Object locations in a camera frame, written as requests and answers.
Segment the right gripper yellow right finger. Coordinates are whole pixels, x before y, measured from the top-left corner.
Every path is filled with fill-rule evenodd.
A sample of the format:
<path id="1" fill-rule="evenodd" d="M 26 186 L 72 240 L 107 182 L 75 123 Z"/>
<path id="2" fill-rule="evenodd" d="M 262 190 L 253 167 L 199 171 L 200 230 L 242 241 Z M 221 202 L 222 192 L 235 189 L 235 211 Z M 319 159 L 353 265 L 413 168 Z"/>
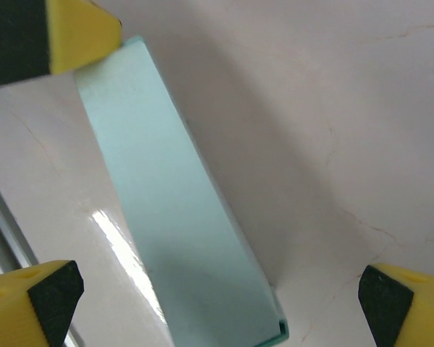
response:
<path id="1" fill-rule="evenodd" d="M 434 276 L 368 265 L 358 299 L 376 347 L 434 347 Z"/>

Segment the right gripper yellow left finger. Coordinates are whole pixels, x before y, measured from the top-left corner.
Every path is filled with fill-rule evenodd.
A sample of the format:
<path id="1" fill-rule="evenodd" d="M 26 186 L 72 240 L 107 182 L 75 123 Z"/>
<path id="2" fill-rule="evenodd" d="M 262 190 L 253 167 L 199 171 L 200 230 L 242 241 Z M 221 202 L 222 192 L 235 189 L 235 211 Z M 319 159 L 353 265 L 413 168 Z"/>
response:
<path id="1" fill-rule="evenodd" d="M 0 275 L 0 347 L 63 347 L 84 282 L 74 260 Z"/>

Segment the light teal paper box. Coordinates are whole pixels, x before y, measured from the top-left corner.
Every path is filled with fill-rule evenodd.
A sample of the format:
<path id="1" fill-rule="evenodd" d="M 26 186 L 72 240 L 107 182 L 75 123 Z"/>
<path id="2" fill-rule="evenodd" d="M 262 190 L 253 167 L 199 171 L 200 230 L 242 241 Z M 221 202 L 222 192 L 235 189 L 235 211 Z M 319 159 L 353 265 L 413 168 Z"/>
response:
<path id="1" fill-rule="evenodd" d="M 284 342 L 278 299 L 144 40 L 75 81 L 175 347 Z"/>

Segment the wide aluminium base beam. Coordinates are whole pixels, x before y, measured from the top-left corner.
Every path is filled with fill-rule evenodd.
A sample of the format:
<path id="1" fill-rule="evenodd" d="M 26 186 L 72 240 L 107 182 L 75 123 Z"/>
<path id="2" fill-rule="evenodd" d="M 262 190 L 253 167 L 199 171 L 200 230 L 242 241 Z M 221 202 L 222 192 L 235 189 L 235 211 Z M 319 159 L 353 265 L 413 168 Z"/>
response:
<path id="1" fill-rule="evenodd" d="M 39 264 L 0 192 L 0 275 Z M 72 323 L 63 347 L 85 347 Z"/>

